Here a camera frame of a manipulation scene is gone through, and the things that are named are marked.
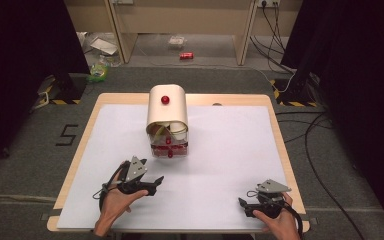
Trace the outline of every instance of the red object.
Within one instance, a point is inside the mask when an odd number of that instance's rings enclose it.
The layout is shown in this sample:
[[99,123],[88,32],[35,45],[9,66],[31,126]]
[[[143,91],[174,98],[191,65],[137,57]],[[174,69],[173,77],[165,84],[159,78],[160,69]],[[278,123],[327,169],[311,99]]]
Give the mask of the red object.
[[180,60],[183,59],[193,59],[193,52],[186,52],[180,54]]
[[170,102],[170,98],[168,96],[162,96],[161,97],[161,102],[164,104],[164,105],[167,105],[169,102]]

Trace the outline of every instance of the human hand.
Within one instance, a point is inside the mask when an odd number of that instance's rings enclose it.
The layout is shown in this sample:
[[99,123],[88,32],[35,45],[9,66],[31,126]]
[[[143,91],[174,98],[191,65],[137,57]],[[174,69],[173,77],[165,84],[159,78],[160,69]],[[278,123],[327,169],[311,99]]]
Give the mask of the human hand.
[[[115,175],[114,179],[118,179],[120,171]],[[111,184],[108,186],[108,189],[112,190],[108,191],[102,205],[101,215],[95,224],[94,234],[97,236],[105,236],[118,217],[124,212],[131,212],[130,204],[148,195],[148,191],[146,190],[140,190],[132,194],[124,194],[118,190],[116,184]]]
[[[287,193],[282,194],[285,202],[292,206],[292,198]],[[267,225],[267,227],[263,228],[263,232],[271,231],[278,240],[300,239],[295,225],[295,218],[288,210],[282,208],[279,216],[275,219],[268,217],[258,210],[254,210],[252,213]]]

